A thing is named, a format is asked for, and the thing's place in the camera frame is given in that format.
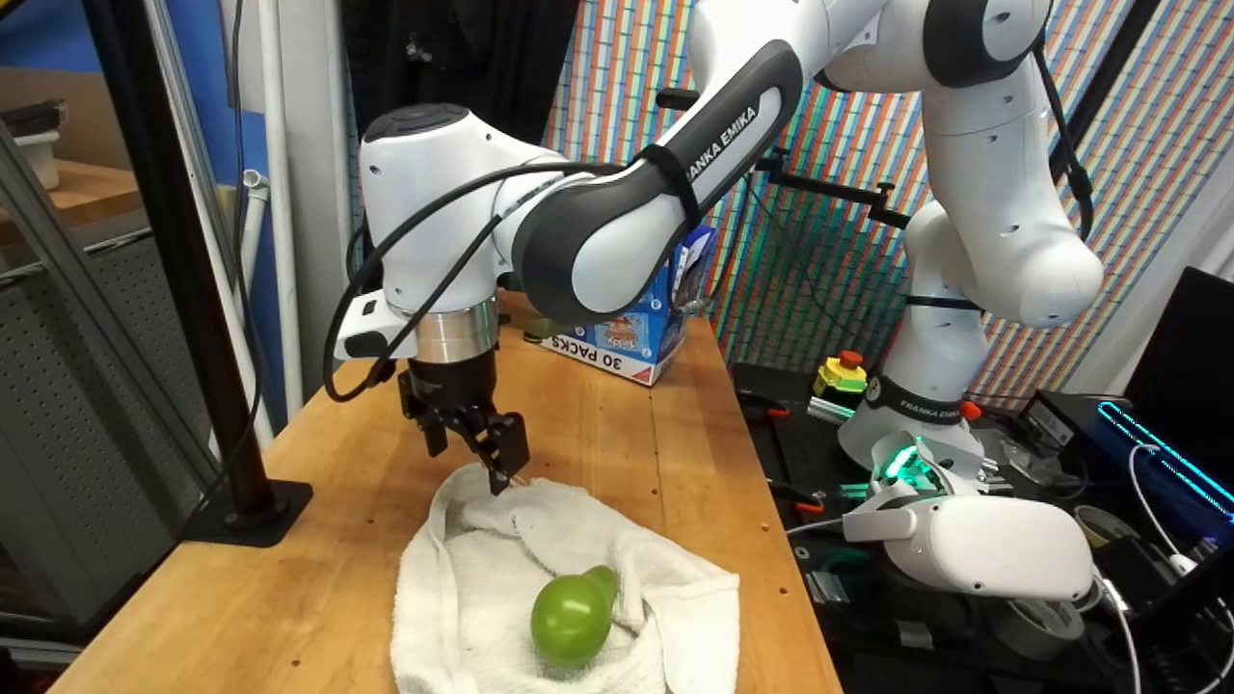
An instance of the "white device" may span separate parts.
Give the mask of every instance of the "white device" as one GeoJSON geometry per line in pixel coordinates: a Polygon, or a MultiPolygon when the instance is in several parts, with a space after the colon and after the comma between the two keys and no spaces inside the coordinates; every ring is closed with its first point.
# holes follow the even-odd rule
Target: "white device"
{"type": "MultiPolygon", "coordinates": [[[[388,281],[352,304],[343,357],[402,356],[406,407],[436,434],[465,433],[489,470],[494,332],[503,268],[556,322],[597,322],[627,311],[659,257],[715,206],[787,127],[814,75],[844,88],[921,92],[933,196],[908,226],[912,302],[872,398],[841,428],[841,447],[877,465],[877,447],[915,434],[980,480],[984,447],[961,419],[984,357],[984,311],[1034,326],[1070,322],[1105,281],[1051,178],[1051,106],[1025,60],[1051,0],[697,0],[690,64],[701,97],[681,122],[618,172],[508,178],[436,210],[391,249],[388,281]],[[494,239],[436,296],[445,268],[481,223],[494,239]],[[394,347],[402,316],[431,304],[413,339],[394,347]]],[[[559,155],[516,142],[465,106],[406,106],[362,138],[362,200],[376,241],[445,187],[559,155]]],[[[1055,510],[994,498],[933,498],[888,517],[888,556],[930,584],[994,592],[1070,592],[1075,535],[1055,510]],[[1025,570],[992,559],[999,547],[1060,547],[1064,559],[1025,570]]]]}
{"type": "Polygon", "coordinates": [[[1024,498],[915,498],[844,517],[849,544],[882,544],[888,559],[947,592],[1082,602],[1092,550],[1082,523],[1024,498]]]}

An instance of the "wall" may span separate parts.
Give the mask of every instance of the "wall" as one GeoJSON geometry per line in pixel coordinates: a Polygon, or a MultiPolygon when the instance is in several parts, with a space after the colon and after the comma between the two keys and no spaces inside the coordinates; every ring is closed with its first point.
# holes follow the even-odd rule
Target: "wall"
{"type": "Polygon", "coordinates": [[[76,0],[33,0],[0,23],[0,64],[96,72],[100,56],[76,0]]]}
{"type": "MultiPolygon", "coordinates": [[[[264,72],[264,10],[256,0],[222,0],[228,25],[235,6],[245,6],[238,23],[238,98],[247,113],[268,113],[268,72],[264,72]]],[[[330,316],[343,294],[343,249],[354,226],[352,206],[352,147],[354,127],[343,105],[343,39],[339,39],[339,6],[337,0],[298,0],[276,5],[278,29],[278,60],[282,60],[282,105],[287,105],[287,150],[291,150],[291,236],[295,236],[295,286],[298,304],[291,304],[303,320],[303,394],[309,398],[319,384],[319,352],[330,316]]],[[[278,336],[276,322],[276,268],[268,275],[264,304],[269,304],[269,344],[278,336]]]]}
{"type": "MultiPolygon", "coordinates": [[[[258,72],[258,52],[238,45],[238,64],[233,64],[233,23],[235,10],[226,10],[217,0],[165,0],[172,23],[179,29],[179,50],[186,60],[200,138],[214,163],[214,178],[226,187],[228,206],[235,210],[245,169],[269,178],[268,163],[268,119],[250,105],[233,98],[233,81],[245,88],[258,72]]],[[[250,316],[258,326],[258,363],[264,363],[264,398],[269,404],[276,428],[287,419],[282,390],[282,336],[278,336],[278,294],[276,294],[276,230],[269,210],[264,223],[258,266],[250,281],[250,316]]]]}
{"type": "Polygon", "coordinates": [[[1111,322],[1064,380],[1070,394],[1123,394],[1186,266],[1234,281],[1234,150],[1155,255],[1111,322]]]}

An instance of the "green fruit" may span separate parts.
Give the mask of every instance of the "green fruit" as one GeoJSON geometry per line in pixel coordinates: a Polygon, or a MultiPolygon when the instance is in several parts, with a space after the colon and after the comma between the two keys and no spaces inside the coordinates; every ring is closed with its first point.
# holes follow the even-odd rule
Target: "green fruit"
{"type": "Polygon", "coordinates": [[[533,604],[533,643],[546,665],[578,669],[611,638],[618,602],[618,570],[591,566],[587,573],[551,577],[533,604]]]}

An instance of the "black cable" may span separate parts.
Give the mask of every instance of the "black cable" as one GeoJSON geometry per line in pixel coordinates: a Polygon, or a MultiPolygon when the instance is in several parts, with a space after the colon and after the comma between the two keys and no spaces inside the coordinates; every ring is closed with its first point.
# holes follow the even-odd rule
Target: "black cable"
{"type": "Polygon", "coordinates": [[[348,276],[354,276],[362,257],[371,257],[371,255],[376,255],[371,223],[359,219],[354,230],[348,236],[348,276]]]}
{"type": "Polygon", "coordinates": [[[763,214],[773,219],[773,226],[774,226],[778,236],[787,236],[791,226],[778,219],[778,210],[767,203],[767,196],[763,196],[759,187],[753,187],[753,196],[759,200],[759,206],[763,206],[763,214]]]}
{"type": "Polygon", "coordinates": [[[921,296],[921,294],[912,294],[912,296],[904,296],[904,304],[926,304],[926,308],[948,308],[948,311],[984,311],[980,304],[974,304],[963,296],[921,296]]]}
{"type": "Polygon", "coordinates": [[[447,286],[465,275],[465,266],[470,260],[470,255],[489,239],[489,230],[506,219],[506,214],[494,214],[476,239],[470,246],[461,255],[461,260],[445,275],[445,281],[431,290],[431,296],[413,311],[413,320],[397,332],[397,339],[388,344],[388,352],[376,357],[371,372],[339,394],[337,384],[337,336],[343,326],[343,316],[348,316],[348,304],[362,294],[366,276],[381,266],[381,257],[406,239],[413,236],[430,214],[436,214],[442,206],[454,203],[461,196],[476,191],[476,187],[485,187],[485,185],[499,185],[506,178],[525,178],[525,172],[612,172],[618,165],[593,165],[593,163],[546,163],[546,165],[508,165],[508,169],[494,169],[485,178],[476,178],[436,200],[430,200],[422,210],[413,210],[411,219],[402,219],[379,246],[376,255],[348,276],[348,290],[332,311],[332,322],[323,332],[323,352],[319,352],[319,372],[323,372],[323,394],[332,402],[354,402],[362,390],[371,390],[376,380],[381,380],[381,371],[391,367],[397,344],[406,336],[413,336],[413,326],[424,320],[424,311],[442,302],[442,294],[447,294],[447,286]]]}
{"type": "Polygon", "coordinates": [[[1092,203],[1092,178],[1082,163],[1082,150],[1071,142],[1071,129],[1070,129],[1070,116],[1064,116],[1064,97],[1057,92],[1057,81],[1046,64],[1046,34],[1034,41],[1034,56],[1039,56],[1039,72],[1046,81],[1046,97],[1051,97],[1051,113],[1055,113],[1055,122],[1057,122],[1057,147],[1064,155],[1064,172],[1070,172],[1070,185],[1071,185],[1071,196],[1082,203],[1082,239],[1092,236],[1092,223],[1097,223],[1097,203],[1092,203]]]}

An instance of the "cable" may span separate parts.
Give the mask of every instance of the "cable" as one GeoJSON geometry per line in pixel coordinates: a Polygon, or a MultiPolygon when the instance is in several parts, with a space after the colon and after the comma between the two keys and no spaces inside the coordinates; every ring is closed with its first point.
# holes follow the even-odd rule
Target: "cable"
{"type": "Polygon", "coordinates": [[[787,535],[835,533],[841,523],[844,523],[844,517],[822,517],[822,519],[807,519],[807,523],[787,529],[787,535]]]}
{"type": "Polygon", "coordinates": [[[1107,598],[1107,609],[1116,614],[1120,628],[1123,628],[1123,638],[1128,638],[1128,663],[1131,663],[1131,691],[1142,694],[1146,691],[1146,676],[1142,676],[1142,651],[1133,643],[1133,632],[1131,632],[1131,622],[1128,622],[1128,602],[1120,592],[1120,584],[1111,577],[1105,577],[1105,598],[1107,598]]]}
{"type": "Polygon", "coordinates": [[[371,257],[371,223],[359,219],[354,230],[348,236],[348,276],[359,275],[362,257],[371,257]]]}
{"type": "Polygon", "coordinates": [[[1092,584],[1088,584],[1088,592],[1082,592],[1082,598],[1071,602],[1071,609],[1075,609],[1075,614],[1092,614],[1092,609],[1101,609],[1101,604],[1107,604],[1107,583],[1105,583],[1101,570],[1092,570],[1092,584]]]}
{"type": "Polygon", "coordinates": [[[759,200],[763,214],[773,219],[774,230],[787,236],[787,223],[778,219],[778,210],[767,203],[767,196],[759,187],[753,187],[753,196],[759,200]]]}
{"type": "Polygon", "coordinates": [[[1159,529],[1160,544],[1165,544],[1174,556],[1186,556],[1186,550],[1174,544],[1174,535],[1165,533],[1165,523],[1159,519],[1159,514],[1155,514],[1146,488],[1142,488],[1142,472],[1140,472],[1140,456],[1142,456],[1142,451],[1159,451],[1159,447],[1155,447],[1155,444],[1133,444],[1133,447],[1128,451],[1131,488],[1133,488],[1133,498],[1142,499],[1142,510],[1146,510],[1150,523],[1159,529]]]}
{"type": "Polygon", "coordinates": [[[1057,81],[1046,64],[1046,34],[1034,41],[1034,60],[1039,60],[1039,72],[1041,72],[1041,83],[1046,83],[1046,98],[1051,98],[1051,113],[1055,113],[1055,122],[1057,122],[1057,147],[1060,155],[1070,156],[1070,185],[1071,185],[1071,196],[1082,203],[1082,239],[1092,236],[1092,223],[1097,223],[1097,203],[1092,203],[1092,178],[1082,163],[1082,150],[1071,142],[1071,129],[1070,129],[1070,116],[1064,116],[1064,97],[1057,92],[1057,81]]]}
{"type": "MultiPolygon", "coordinates": [[[[1133,488],[1133,498],[1142,499],[1142,510],[1146,510],[1150,523],[1159,529],[1160,544],[1174,550],[1170,564],[1174,564],[1179,573],[1191,573],[1195,564],[1191,564],[1191,559],[1176,547],[1176,541],[1165,533],[1165,523],[1160,523],[1159,514],[1155,514],[1155,499],[1150,499],[1146,488],[1142,488],[1142,472],[1140,472],[1140,456],[1142,456],[1142,451],[1159,451],[1159,447],[1155,447],[1155,444],[1133,444],[1133,447],[1131,447],[1131,456],[1128,456],[1131,488],[1133,488]]],[[[1231,614],[1227,598],[1214,598],[1214,602],[1219,602],[1219,609],[1223,609],[1223,618],[1227,618],[1227,625],[1231,625],[1231,655],[1227,655],[1223,669],[1219,669],[1208,687],[1201,687],[1195,694],[1219,691],[1219,687],[1231,678],[1231,669],[1234,669],[1234,614],[1231,614]]]]}
{"type": "Polygon", "coordinates": [[[1234,614],[1231,614],[1231,604],[1223,598],[1219,598],[1219,609],[1223,609],[1223,618],[1231,625],[1231,655],[1227,655],[1223,669],[1208,687],[1201,687],[1195,694],[1214,694],[1234,669],[1234,614]]]}
{"type": "Polygon", "coordinates": [[[489,230],[506,219],[506,214],[494,214],[479,239],[461,255],[461,260],[445,275],[445,281],[431,290],[431,296],[418,308],[418,316],[397,332],[397,339],[388,344],[388,352],[376,357],[371,372],[354,384],[354,390],[339,390],[337,384],[337,336],[343,326],[343,316],[348,316],[348,304],[362,294],[362,281],[381,266],[381,257],[406,239],[413,236],[430,214],[436,214],[442,206],[454,203],[461,196],[476,191],[476,187],[485,187],[485,185],[499,185],[506,178],[529,178],[529,172],[612,172],[618,165],[593,165],[593,163],[546,163],[546,165],[508,165],[508,169],[494,169],[485,178],[476,178],[436,200],[430,200],[422,210],[413,210],[411,219],[402,219],[379,246],[376,255],[348,276],[348,290],[332,311],[332,322],[323,332],[323,352],[319,352],[319,372],[323,372],[323,394],[332,402],[354,402],[362,390],[371,390],[381,371],[391,367],[397,344],[422,322],[422,316],[442,302],[442,294],[465,275],[465,266],[470,260],[470,255],[489,239],[489,230]]]}

